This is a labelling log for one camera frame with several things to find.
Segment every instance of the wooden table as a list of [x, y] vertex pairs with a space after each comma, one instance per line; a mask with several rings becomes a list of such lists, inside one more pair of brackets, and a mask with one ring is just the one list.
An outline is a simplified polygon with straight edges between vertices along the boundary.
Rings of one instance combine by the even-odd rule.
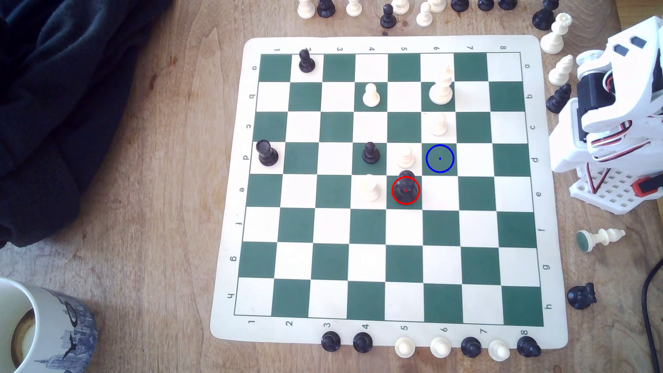
[[[155, 25], [136, 71], [123, 123], [80, 219], [26, 249], [0, 250], [0, 275], [69, 293], [91, 305], [99, 346], [88, 372], [648, 372], [640, 290], [663, 256], [656, 204], [613, 216], [572, 199], [573, 173], [555, 175], [566, 287], [593, 281], [598, 304], [568, 307], [566, 348], [502, 363], [458, 349], [445, 359], [418, 348], [409, 359], [391, 347], [333, 354], [318, 345], [218, 340], [210, 333], [239, 66], [253, 37], [377, 36], [382, 3], [362, 0], [356, 19], [337, 1], [331, 19], [300, 19], [296, 1], [176, 1]], [[393, 35], [544, 33], [531, 25], [539, 0], [514, 11], [451, 9], [422, 28], [421, 0], [398, 16]], [[564, 51], [544, 56], [545, 73], [565, 54], [605, 48], [619, 30], [613, 0], [564, 0], [573, 16]], [[552, 94], [553, 87], [546, 86]], [[548, 117], [549, 128], [556, 123]], [[579, 229], [623, 228], [627, 235], [590, 254], [575, 246]], [[654, 334], [663, 331], [663, 275], [650, 287]]]

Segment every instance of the chess mat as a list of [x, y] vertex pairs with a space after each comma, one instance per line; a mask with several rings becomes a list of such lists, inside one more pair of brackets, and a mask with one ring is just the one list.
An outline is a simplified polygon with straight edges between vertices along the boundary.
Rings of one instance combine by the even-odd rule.
[[[305, 74], [298, 52], [316, 67]], [[453, 98], [428, 91], [447, 66]], [[532, 36], [257, 38], [244, 50], [213, 311], [218, 338], [566, 345], [538, 41]], [[367, 83], [380, 102], [363, 104]], [[430, 124], [446, 117], [439, 137]], [[278, 163], [265, 167], [267, 139]], [[364, 144], [380, 161], [366, 164]], [[420, 197], [391, 194], [402, 171]], [[358, 184], [374, 175], [380, 197]]]

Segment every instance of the black cable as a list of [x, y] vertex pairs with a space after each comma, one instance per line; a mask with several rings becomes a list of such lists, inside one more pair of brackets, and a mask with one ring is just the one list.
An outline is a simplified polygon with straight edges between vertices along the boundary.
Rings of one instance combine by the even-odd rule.
[[658, 368], [658, 357], [656, 356], [654, 336], [652, 336], [652, 326], [649, 324], [649, 314], [647, 313], [647, 289], [649, 288], [649, 283], [652, 282], [654, 275], [656, 275], [656, 272], [658, 272], [661, 267], [663, 267], [663, 259], [652, 268], [642, 286], [642, 318], [644, 319], [644, 329], [647, 332], [647, 341], [649, 342], [649, 350], [652, 355], [652, 367], [654, 368], [654, 373], [660, 373], [660, 370]]

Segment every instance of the red circle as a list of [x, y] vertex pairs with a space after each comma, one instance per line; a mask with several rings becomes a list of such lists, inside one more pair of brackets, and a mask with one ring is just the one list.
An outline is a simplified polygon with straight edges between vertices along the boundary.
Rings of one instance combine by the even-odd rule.
[[[414, 180], [414, 182], [416, 183], [416, 187], [417, 187], [417, 189], [419, 190], [419, 191], [417, 192], [417, 194], [416, 194], [416, 198], [415, 198], [412, 202], [409, 202], [409, 203], [403, 203], [403, 202], [399, 201], [399, 200], [396, 198], [396, 195], [394, 194], [394, 187], [396, 186], [396, 183], [397, 183], [400, 179], [403, 179], [404, 177], [406, 177], [406, 178], [408, 178], [408, 179], [412, 179], [412, 180]], [[416, 200], [419, 199], [419, 196], [420, 196], [420, 195], [421, 195], [421, 186], [419, 186], [419, 182], [418, 182], [414, 177], [410, 177], [410, 176], [401, 176], [401, 177], [399, 177], [398, 179], [396, 179], [396, 181], [391, 185], [391, 196], [394, 197], [394, 200], [395, 200], [396, 202], [400, 203], [400, 204], [413, 204], [413, 203], [416, 202]]]

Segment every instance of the coffee mug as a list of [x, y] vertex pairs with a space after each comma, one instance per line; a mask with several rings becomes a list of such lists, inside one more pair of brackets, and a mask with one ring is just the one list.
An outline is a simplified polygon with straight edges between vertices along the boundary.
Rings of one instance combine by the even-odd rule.
[[81, 373], [96, 346], [81, 301], [0, 277], [0, 373]]

